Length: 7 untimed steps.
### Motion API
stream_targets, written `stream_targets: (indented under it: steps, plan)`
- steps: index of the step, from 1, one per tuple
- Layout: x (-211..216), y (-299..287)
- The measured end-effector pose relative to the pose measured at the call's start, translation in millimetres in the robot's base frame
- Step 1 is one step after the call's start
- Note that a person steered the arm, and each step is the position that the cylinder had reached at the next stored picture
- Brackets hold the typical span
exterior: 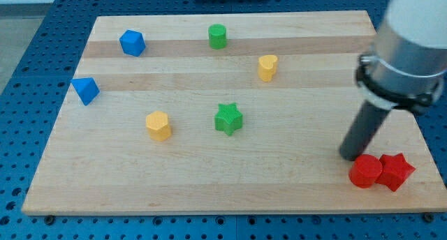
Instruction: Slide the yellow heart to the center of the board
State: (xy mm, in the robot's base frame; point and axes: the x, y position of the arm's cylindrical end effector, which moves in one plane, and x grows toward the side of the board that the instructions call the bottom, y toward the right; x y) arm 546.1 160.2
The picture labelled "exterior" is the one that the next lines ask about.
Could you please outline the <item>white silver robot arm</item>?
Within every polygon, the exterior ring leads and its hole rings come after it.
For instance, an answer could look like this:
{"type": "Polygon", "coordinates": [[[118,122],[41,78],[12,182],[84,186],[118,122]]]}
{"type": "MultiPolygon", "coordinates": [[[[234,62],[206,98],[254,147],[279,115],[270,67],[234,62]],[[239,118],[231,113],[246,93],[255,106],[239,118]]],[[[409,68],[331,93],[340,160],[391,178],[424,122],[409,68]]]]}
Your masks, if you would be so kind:
{"type": "Polygon", "coordinates": [[[357,85],[380,110],[423,113],[444,90],[446,0],[390,0],[359,57],[357,85]]]}

